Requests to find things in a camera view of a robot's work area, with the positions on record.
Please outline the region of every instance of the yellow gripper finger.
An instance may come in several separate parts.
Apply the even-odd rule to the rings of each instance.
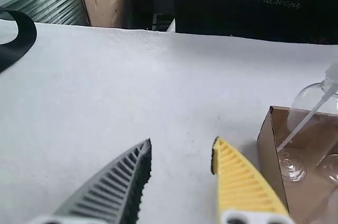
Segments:
[[[218,218],[227,210],[288,212],[256,168],[221,138],[212,147],[211,172],[218,177]]]

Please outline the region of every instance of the clear plastic bottle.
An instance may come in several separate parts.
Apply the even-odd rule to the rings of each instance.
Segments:
[[[295,151],[284,148],[300,131],[320,123],[313,117],[316,112],[338,115],[338,63],[326,70],[326,77],[322,82],[305,87],[296,96],[287,118],[290,135],[277,147],[279,165],[283,179],[289,182],[300,181],[306,175],[306,167],[302,157]]]

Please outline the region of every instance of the bottle cap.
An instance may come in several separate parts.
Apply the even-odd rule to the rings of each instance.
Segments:
[[[333,63],[326,70],[326,76],[333,82],[338,84],[338,62]]]

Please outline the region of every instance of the cardboard box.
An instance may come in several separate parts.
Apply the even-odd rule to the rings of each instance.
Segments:
[[[299,114],[306,116],[307,112],[300,110]],[[263,122],[257,140],[261,173],[297,224],[338,223],[338,219],[327,222],[325,216],[328,202],[330,207],[334,207],[338,212],[338,197],[332,200],[332,195],[337,194],[338,187],[325,177],[321,167],[323,158],[337,149],[338,116],[315,114],[286,145],[286,148],[292,148],[302,157],[307,173],[298,182],[285,182],[280,172],[276,146],[291,133],[287,127],[288,114],[289,108],[270,107]]]

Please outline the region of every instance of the black curved object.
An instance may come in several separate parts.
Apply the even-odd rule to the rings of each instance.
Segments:
[[[24,13],[0,7],[0,12],[8,12],[18,28],[17,37],[5,44],[0,44],[0,73],[18,61],[34,44],[36,27],[33,20]]]

